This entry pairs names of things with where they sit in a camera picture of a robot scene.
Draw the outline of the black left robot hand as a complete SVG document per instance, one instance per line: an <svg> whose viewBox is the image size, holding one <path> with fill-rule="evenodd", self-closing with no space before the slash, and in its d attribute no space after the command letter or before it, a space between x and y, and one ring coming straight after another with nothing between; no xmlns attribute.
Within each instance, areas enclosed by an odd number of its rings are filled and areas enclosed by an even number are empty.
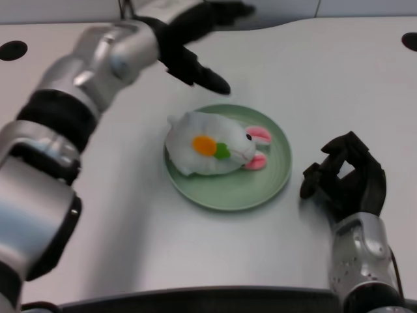
<svg viewBox="0 0 417 313"><path fill-rule="evenodd" d="M187 85L229 95L230 85L217 73L204 67L185 45L202 39L219 26L233 25L251 16L253 5L242 1L151 1L135 11L135 19L154 31L158 60L167 72Z"/></svg>

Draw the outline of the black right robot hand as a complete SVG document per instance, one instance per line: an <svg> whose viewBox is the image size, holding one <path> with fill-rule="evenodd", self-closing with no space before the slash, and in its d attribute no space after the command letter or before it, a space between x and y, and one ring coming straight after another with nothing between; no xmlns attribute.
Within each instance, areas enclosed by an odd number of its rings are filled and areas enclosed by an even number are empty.
<svg viewBox="0 0 417 313"><path fill-rule="evenodd" d="M327 157L303 172L300 197L306 200L320 194L335 222L361 212L379 216L386 199L386 175L362 140L350 131L321 151Z"/></svg>

